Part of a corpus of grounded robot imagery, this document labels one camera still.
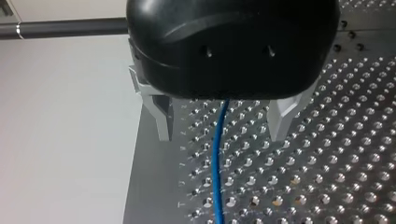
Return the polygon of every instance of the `black rod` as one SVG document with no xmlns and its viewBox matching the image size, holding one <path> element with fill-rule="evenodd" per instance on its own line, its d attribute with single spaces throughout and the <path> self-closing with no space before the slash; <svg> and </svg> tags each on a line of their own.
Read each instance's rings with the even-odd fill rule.
<svg viewBox="0 0 396 224">
<path fill-rule="evenodd" d="M 128 23 L 125 18 L 76 21 L 29 21 L 0 24 L 0 39 L 125 34 L 128 34 Z"/>
</svg>

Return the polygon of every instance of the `screw hole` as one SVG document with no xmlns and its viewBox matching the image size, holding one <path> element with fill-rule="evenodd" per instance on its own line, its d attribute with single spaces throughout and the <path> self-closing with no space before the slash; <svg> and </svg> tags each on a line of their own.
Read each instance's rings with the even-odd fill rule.
<svg viewBox="0 0 396 224">
<path fill-rule="evenodd" d="M 213 56 L 212 50 L 208 46 L 201 46 L 200 54 L 206 58 L 211 58 Z"/>
<path fill-rule="evenodd" d="M 270 57 L 270 58 L 274 58 L 276 55 L 276 52 L 273 47 L 268 45 L 262 49 L 262 54 L 268 55 L 268 57 Z"/>
</svg>

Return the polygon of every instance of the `metal pegboard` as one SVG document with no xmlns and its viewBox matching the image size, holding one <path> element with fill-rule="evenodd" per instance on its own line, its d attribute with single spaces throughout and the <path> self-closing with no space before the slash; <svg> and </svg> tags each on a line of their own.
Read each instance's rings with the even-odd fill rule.
<svg viewBox="0 0 396 224">
<path fill-rule="evenodd" d="M 396 221 L 395 64 L 389 56 L 331 59 L 282 143 L 270 140 L 267 102 L 232 102 L 221 154 L 226 220 Z M 174 106 L 184 111 L 185 127 L 180 208 L 193 223 L 211 223 L 210 154 L 220 102 Z"/>
</svg>

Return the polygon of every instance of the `white wall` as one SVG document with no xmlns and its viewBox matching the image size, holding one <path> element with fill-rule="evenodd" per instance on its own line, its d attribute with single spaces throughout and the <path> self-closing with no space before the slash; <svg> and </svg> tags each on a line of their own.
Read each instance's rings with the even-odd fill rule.
<svg viewBox="0 0 396 224">
<path fill-rule="evenodd" d="M 121 224 L 141 109 L 127 36 L 0 49 L 0 223 Z"/>
<path fill-rule="evenodd" d="M 125 17 L 126 0 L 8 0 L 22 21 Z"/>
</svg>

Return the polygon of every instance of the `blue cable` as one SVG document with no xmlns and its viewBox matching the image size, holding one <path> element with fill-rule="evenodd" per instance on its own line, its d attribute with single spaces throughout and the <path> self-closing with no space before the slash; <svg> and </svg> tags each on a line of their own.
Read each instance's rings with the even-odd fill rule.
<svg viewBox="0 0 396 224">
<path fill-rule="evenodd" d="M 213 179 L 213 205 L 215 212 L 215 219 L 217 224 L 224 224 L 224 217 L 222 214 L 222 199 L 221 199 L 221 180 L 220 180 L 220 164 L 219 164 L 219 148 L 221 142 L 221 135 L 225 112 L 227 111 L 230 100 L 224 102 L 223 108 L 219 115 L 219 121 L 216 125 L 215 138 L 213 139 L 212 151 L 212 179 Z"/>
</svg>

